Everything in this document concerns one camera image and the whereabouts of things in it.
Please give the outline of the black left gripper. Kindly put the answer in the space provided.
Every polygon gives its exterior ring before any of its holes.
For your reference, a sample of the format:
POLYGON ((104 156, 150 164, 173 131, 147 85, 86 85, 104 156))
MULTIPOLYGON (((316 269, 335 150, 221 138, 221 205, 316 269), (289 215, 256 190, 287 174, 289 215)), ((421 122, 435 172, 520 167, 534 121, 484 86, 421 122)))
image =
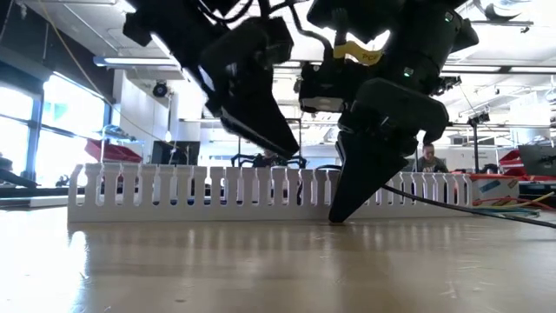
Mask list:
POLYGON ((250 17, 199 57, 208 103, 222 104, 222 127, 284 158, 300 147, 273 96, 273 75, 274 66, 287 62, 293 48, 283 18, 250 17))

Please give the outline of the black background robot arms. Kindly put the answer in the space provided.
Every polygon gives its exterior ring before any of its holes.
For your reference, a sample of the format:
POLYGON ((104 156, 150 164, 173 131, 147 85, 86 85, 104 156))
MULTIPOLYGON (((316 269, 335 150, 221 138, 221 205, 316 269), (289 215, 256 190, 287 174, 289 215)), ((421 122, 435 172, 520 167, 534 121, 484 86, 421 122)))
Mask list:
POLYGON ((230 161, 233 167, 242 167, 245 163, 250 163, 253 168, 288 167, 291 165, 296 165, 298 169, 305 169, 307 167, 307 160, 302 156, 292 156, 287 159, 276 154, 268 156, 263 154, 236 154, 231 157, 230 161))

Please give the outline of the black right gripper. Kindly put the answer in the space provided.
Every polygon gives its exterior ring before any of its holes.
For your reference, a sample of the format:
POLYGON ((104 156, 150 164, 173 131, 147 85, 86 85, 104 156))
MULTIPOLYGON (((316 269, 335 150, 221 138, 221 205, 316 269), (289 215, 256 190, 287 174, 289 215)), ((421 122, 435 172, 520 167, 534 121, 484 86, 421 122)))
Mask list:
POLYGON ((328 220, 346 221, 407 165, 420 131, 431 143, 448 122, 444 104, 428 95, 383 78, 364 82, 338 122, 342 166, 328 220))

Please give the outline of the person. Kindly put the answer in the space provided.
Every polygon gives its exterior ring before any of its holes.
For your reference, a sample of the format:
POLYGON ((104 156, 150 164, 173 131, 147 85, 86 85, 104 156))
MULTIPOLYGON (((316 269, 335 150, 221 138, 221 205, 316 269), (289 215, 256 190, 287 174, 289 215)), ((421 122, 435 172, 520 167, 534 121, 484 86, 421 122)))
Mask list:
POLYGON ((426 143, 422 147, 422 156, 419 157, 414 166, 414 172, 448 173, 446 164, 435 155, 432 143, 426 143))

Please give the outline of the white box with blue tape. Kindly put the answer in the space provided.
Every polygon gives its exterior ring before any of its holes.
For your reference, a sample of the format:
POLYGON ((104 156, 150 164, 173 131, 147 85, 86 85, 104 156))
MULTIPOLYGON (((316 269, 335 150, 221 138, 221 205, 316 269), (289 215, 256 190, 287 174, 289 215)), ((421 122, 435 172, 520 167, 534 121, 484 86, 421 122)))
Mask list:
POLYGON ((471 180, 473 206, 504 206, 516 204, 520 197, 517 179, 471 180))

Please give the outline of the red storage bin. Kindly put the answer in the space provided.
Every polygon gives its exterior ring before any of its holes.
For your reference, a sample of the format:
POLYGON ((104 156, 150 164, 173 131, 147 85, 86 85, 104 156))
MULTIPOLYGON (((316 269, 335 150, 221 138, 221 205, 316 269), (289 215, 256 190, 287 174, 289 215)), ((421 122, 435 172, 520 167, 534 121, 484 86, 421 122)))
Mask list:
POLYGON ((84 150, 98 162, 140 163, 142 157, 128 147, 88 139, 84 150))

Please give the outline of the long ceiling light bar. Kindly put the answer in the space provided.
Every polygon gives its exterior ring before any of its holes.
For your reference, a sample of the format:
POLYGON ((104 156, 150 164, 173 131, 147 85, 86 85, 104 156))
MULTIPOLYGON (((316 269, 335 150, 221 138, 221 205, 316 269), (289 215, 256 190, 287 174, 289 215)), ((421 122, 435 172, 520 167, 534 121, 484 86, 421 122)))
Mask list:
MULTIPOLYGON (((157 57, 93 57, 93 63, 99 67, 116 66, 151 66, 176 68, 178 63, 169 58, 157 57)), ((554 66, 526 65, 480 65, 480 64, 447 64, 442 73, 450 74, 500 74, 500 75, 556 75, 554 66)))

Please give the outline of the black monitor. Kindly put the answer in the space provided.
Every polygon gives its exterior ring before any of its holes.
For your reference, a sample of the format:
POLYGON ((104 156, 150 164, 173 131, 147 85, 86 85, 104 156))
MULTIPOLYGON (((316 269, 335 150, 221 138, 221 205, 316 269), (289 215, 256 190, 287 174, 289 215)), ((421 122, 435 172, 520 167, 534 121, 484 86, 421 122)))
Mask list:
POLYGON ((154 141, 150 158, 152 164, 197 165, 199 141, 154 141))

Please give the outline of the silver ventilation duct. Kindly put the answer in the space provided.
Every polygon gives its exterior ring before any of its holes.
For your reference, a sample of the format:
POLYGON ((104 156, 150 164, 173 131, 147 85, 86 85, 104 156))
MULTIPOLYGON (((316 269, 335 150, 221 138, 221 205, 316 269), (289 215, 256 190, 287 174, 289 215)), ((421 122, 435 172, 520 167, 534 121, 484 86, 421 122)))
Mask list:
POLYGON ((534 0, 472 0, 481 14, 492 22, 506 23, 521 15, 534 0))

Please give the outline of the red and black tool box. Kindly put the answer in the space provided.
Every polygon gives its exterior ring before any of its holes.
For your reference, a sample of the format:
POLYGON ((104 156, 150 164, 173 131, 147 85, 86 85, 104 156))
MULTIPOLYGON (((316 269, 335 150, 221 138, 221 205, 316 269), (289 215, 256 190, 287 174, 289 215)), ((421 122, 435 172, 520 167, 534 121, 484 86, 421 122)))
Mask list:
POLYGON ((521 181, 556 181, 556 147, 520 145, 500 159, 500 169, 521 181))

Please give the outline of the orange plastic tool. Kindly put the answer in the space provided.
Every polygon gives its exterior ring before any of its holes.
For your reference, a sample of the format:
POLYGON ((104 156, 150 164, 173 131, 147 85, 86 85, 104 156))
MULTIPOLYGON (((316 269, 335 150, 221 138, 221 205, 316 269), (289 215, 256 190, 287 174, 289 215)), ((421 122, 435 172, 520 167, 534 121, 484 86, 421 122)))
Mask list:
POLYGON ((472 181, 480 180, 480 179, 517 179, 517 180, 520 179, 518 176, 507 176, 507 175, 501 175, 501 174, 463 173, 463 172, 459 172, 459 171, 453 171, 453 174, 454 175, 466 176, 469 179, 471 179, 472 181))

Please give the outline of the white slotted cable duct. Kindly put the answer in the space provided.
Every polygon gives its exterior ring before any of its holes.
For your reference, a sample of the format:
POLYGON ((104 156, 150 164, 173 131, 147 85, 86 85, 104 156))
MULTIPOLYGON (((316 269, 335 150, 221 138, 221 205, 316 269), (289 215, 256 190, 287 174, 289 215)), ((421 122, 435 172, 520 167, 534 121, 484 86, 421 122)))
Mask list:
MULTIPOLYGON (((68 220, 87 222, 281 221, 328 217, 336 170, 135 163, 78 164, 69 177, 68 220)), ((468 176, 402 172, 354 219, 458 216, 473 200, 468 176)))

